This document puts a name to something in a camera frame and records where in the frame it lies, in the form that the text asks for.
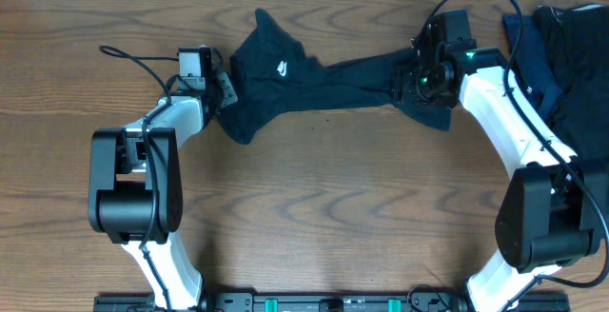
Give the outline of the black nike t-shirt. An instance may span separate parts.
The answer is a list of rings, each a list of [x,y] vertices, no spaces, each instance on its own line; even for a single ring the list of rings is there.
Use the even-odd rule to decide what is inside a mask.
[[[297,111],[393,105],[409,118],[435,129],[450,128],[447,108],[392,99],[398,68],[413,65],[416,51],[394,52],[323,66],[303,44],[263,9],[256,28],[229,57],[237,101],[219,110],[217,120],[235,142],[247,145],[276,116]]]

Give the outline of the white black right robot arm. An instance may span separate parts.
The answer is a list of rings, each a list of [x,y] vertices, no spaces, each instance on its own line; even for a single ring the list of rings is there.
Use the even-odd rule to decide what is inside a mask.
[[[607,179],[602,163],[584,161],[543,123],[497,49],[441,50],[397,69],[398,101],[450,109],[461,105],[501,157],[509,186],[495,221],[497,250],[465,283],[456,310],[515,311],[543,282],[594,287],[557,272],[608,247]]]

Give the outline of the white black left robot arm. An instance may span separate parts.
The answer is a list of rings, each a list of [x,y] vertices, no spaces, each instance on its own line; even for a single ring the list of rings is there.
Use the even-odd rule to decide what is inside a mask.
[[[149,295],[104,294],[96,311],[210,311],[204,277],[178,227],[183,189],[178,150],[221,108],[238,100],[226,73],[188,76],[136,122],[100,128],[91,139],[88,219],[137,262]]]

